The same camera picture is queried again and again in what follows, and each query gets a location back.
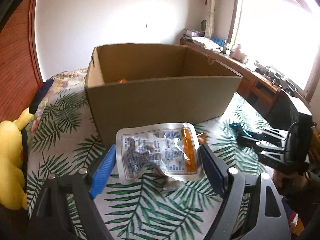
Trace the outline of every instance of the plush toy ear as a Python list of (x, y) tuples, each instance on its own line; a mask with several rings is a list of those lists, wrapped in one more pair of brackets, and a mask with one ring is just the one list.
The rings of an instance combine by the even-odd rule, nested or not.
[(15, 125), (21, 131), (29, 123), (30, 119), (33, 117), (33, 114), (29, 113), (29, 108), (25, 109), (19, 118), (16, 120)]

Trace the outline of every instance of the cardboard box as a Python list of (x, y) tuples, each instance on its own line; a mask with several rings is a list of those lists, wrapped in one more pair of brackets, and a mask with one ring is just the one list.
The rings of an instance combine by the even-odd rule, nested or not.
[(106, 145), (115, 142), (121, 128), (196, 124), (220, 116), (241, 79), (225, 64), (187, 46), (115, 44), (94, 49), (85, 88)]

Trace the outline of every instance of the leaf print tablecloth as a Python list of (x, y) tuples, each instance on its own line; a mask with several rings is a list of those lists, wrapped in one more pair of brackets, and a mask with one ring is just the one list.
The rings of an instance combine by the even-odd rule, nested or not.
[[(88, 106), (83, 76), (85, 71), (71, 75), (73, 82), (59, 89), (52, 88), (56, 93), (45, 99), (45, 106), (44, 103), (40, 104), (28, 126), (31, 146), (27, 179), (29, 215), (48, 174), (73, 174), (79, 168), (88, 167), (104, 151)], [(238, 147), (229, 128), (233, 122), (244, 122), (246, 128), (253, 131), (269, 127), (261, 115), (237, 93), (221, 117), (195, 127), (198, 133), (208, 134), (209, 146), (228, 166), (252, 175), (263, 171), (272, 175), (272, 169), (259, 163), (252, 149)], [(94, 200), (114, 239), (178, 240), (205, 237), (222, 199), (213, 192), (207, 178), (185, 182), (179, 190), (163, 193), (164, 178), (151, 170), (135, 183), (122, 185), (117, 167), (114, 167), (104, 192)], [(86, 239), (72, 195), (68, 196), (68, 204), (77, 235)], [(243, 223), (247, 204), (248, 196), (244, 195), (236, 228)]]

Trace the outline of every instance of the yellow stuffed animal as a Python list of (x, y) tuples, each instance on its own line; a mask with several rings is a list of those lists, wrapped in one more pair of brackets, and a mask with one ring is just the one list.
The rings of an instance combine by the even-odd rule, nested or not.
[(27, 209), (27, 195), (23, 191), (25, 181), (20, 170), (23, 161), (20, 131), (32, 116), (27, 108), (14, 122), (0, 123), (0, 203), (12, 210)]

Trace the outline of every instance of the vacuum-sealed package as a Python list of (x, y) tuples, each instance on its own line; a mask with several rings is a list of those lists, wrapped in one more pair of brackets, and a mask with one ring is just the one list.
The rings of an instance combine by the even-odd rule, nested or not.
[(200, 180), (204, 173), (196, 130), (190, 123), (125, 128), (116, 135), (120, 182), (131, 184), (150, 167), (180, 181)]

